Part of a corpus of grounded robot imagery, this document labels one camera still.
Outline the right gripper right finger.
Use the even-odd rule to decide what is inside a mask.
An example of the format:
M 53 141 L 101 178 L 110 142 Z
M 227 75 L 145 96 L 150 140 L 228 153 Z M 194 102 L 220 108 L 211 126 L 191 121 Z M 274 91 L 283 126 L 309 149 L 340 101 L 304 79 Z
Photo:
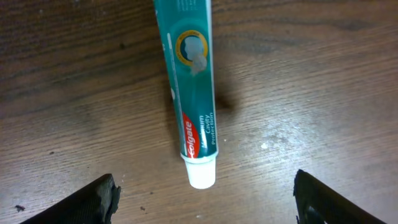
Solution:
M 371 215 L 314 176 L 299 169 L 294 179 L 298 224 L 380 223 Z

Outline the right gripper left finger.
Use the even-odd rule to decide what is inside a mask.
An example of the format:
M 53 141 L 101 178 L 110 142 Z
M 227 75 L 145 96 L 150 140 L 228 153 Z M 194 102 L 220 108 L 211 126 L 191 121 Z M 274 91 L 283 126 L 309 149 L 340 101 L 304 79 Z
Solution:
M 21 224 L 111 224 L 121 187 L 105 174 Z

